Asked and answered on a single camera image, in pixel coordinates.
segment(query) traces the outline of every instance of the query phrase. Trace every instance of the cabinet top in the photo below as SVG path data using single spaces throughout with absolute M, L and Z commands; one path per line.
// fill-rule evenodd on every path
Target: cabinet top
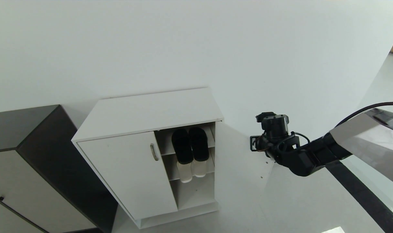
M 13 150 L 59 105 L 0 112 L 0 151 Z
M 102 99 L 94 106 L 72 141 L 136 134 L 222 119 L 223 115 L 209 88 Z

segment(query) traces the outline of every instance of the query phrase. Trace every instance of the dark gray cabinet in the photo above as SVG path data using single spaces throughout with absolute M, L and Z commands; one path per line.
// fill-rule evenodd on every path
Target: dark gray cabinet
M 0 204 L 43 232 L 110 233 L 118 204 L 75 133 L 60 105 L 0 112 Z

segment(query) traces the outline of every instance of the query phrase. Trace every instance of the cabinet door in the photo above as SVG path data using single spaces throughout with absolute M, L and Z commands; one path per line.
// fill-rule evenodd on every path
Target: cabinet door
M 10 208 L 50 233 L 95 227 L 15 150 L 0 152 L 0 196 Z
M 178 210 L 153 132 L 78 145 L 135 220 Z
M 251 152 L 249 145 L 249 135 L 216 122 L 215 200 L 222 208 L 258 205 L 264 193 L 274 162 L 264 152 Z

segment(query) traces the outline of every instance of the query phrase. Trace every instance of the cabinet shelf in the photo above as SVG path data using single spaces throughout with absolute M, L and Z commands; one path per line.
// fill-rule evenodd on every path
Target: cabinet shelf
M 170 184 L 178 210 L 215 202 L 213 173 L 206 174 L 201 178 L 194 177 L 188 183 L 173 180 Z
M 186 130 L 189 130 L 192 127 L 202 128 L 205 131 L 206 136 L 208 138 L 208 147 L 211 148 L 215 146 L 215 139 L 211 131 L 211 126 L 214 124 L 215 122 L 211 122 L 206 124 L 191 125 L 191 126 L 179 127 L 179 128 L 185 128 Z M 170 129 L 155 131 L 155 136 L 162 156 L 171 155 L 175 153 L 175 150 L 172 145 L 172 134 L 174 133 L 175 130 L 179 128 L 170 128 Z
M 178 171 L 178 167 L 177 167 L 177 158 L 176 155 L 166 155 L 166 156 L 162 156 L 163 159 L 163 163 L 165 165 L 165 169 L 166 169 L 166 174 L 168 175 L 168 178 L 170 181 L 172 180 L 179 180 L 179 171 Z M 207 172 L 206 173 L 212 173 L 215 171 L 215 166 L 214 166 L 214 162 L 213 162 L 213 157 L 212 157 L 212 152 L 210 149 L 210 156 L 208 158 L 208 160 L 206 161 L 206 165 L 207 165 Z M 193 169 L 193 163 L 192 163 L 192 176 L 195 176 L 194 173 L 194 169 Z

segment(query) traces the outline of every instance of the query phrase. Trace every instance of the black slipper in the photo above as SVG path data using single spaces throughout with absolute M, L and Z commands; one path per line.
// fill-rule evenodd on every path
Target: black slipper
M 180 164 L 188 164 L 193 161 L 191 143 L 186 129 L 180 128 L 174 131 L 172 144 Z
M 196 161 L 203 162 L 209 158 L 208 137 L 203 129 L 193 127 L 189 130 L 193 158 Z

